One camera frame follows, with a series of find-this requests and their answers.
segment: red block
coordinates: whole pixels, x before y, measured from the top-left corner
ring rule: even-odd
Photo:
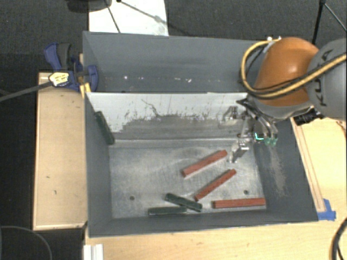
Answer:
[[[211,155],[210,157],[207,157],[207,158],[201,160],[200,162],[197,162],[196,164],[193,164],[193,165],[185,168],[182,171],[182,174],[184,177],[186,177],[186,176],[188,176],[194,172],[197,172],[198,170],[201,170],[203,167],[206,167],[206,166],[224,158],[226,155],[228,155],[226,150],[219,151],[219,152]]]
[[[196,201],[202,199],[203,197],[207,196],[210,192],[212,192],[214,189],[218,188],[220,185],[225,183],[227,180],[229,180],[231,177],[233,177],[236,174],[236,170],[232,169],[222,176],[220,176],[218,179],[213,181],[210,185],[208,185],[206,188],[204,188],[200,193],[194,196],[194,199]]]
[[[265,198],[229,199],[229,200],[216,200],[213,202],[213,208],[215,209],[264,206],[264,205],[266,205]]]

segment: wooden table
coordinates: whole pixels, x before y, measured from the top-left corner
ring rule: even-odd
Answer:
[[[47,81],[47,75],[40,74],[40,83]],[[37,106],[33,228],[80,228],[87,220],[81,95],[47,88],[39,92]],[[332,236],[347,216],[346,138],[331,119],[294,126],[294,132],[316,207],[322,207],[321,193],[337,212],[334,222],[86,237],[86,244],[103,244],[105,260],[329,259]],[[340,247],[347,256],[347,237],[342,237]]]

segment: yellow cable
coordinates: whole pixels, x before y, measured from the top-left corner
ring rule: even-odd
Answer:
[[[243,55],[242,58],[242,63],[241,63],[241,78],[242,78],[242,82],[243,85],[245,86],[245,88],[247,88],[249,91],[256,93],[256,96],[258,98],[273,98],[276,97],[278,95],[284,95],[286,93],[291,92],[292,90],[295,90],[296,88],[301,87],[302,85],[306,84],[309,81],[312,81],[313,79],[317,78],[318,76],[320,76],[321,74],[323,74],[324,72],[326,72],[327,70],[329,70],[330,68],[340,64],[343,61],[346,61],[346,54],[340,56],[339,58],[335,59],[334,61],[322,66],[321,68],[319,68],[318,70],[316,70],[315,72],[313,72],[312,74],[310,74],[309,76],[301,79],[300,81],[298,81],[297,83],[290,85],[284,89],[280,89],[271,93],[266,93],[264,94],[264,90],[257,90],[252,88],[248,82],[247,82],[247,78],[246,78],[246,73],[245,73],[245,66],[246,66],[246,61],[247,61],[247,57],[248,55],[257,47],[259,46],[263,46],[265,44],[268,44],[272,41],[262,41],[262,42],[258,42],[255,43],[254,45],[252,45],[251,47],[249,47],[245,54]]]

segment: gray bin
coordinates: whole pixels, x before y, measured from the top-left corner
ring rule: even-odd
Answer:
[[[97,65],[100,76],[98,92],[85,99],[91,237],[317,220],[289,121],[278,124],[275,148],[254,145],[236,164],[219,161],[189,184],[180,177],[183,167],[217,150],[229,152],[236,142],[242,121],[220,125],[227,108],[246,96],[237,80],[242,54],[252,43],[83,33],[84,64]],[[251,78],[261,58],[249,71]],[[103,112],[114,145],[106,144],[97,111]],[[166,192],[192,198],[229,168],[237,174],[202,201],[201,213],[146,215],[150,207],[174,206],[164,201]],[[265,197],[266,207],[210,207],[213,199],[247,196]]]

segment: orange object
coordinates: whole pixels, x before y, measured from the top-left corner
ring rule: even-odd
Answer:
[[[236,170],[232,169],[220,176],[218,179],[213,181],[210,185],[204,188],[200,193],[194,196],[195,201],[202,199],[207,196],[210,192],[218,188],[220,185],[224,184],[227,180],[236,174]]]
[[[297,37],[286,37],[275,42],[265,55],[254,88],[284,84],[304,75],[317,52],[316,46]],[[302,88],[277,99],[260,101],[266,105],[282,107],[299,105],[308,100],[307,91]]]
[[[184,177],[186,177],[186,176],[188,176],[194,172],[201,170],[203,167],[206,167],[206,166],[224,158],[226,155],[228,155],[226,150],[219,151],[219,152],[203,159],[202,161],[185,168],[182,171],[182,174]]]
[[[229,199],[229,200],[216,200],[213,202],[213,208],[215,209],[264,206],[264,205],[266,205],[265,198]]]

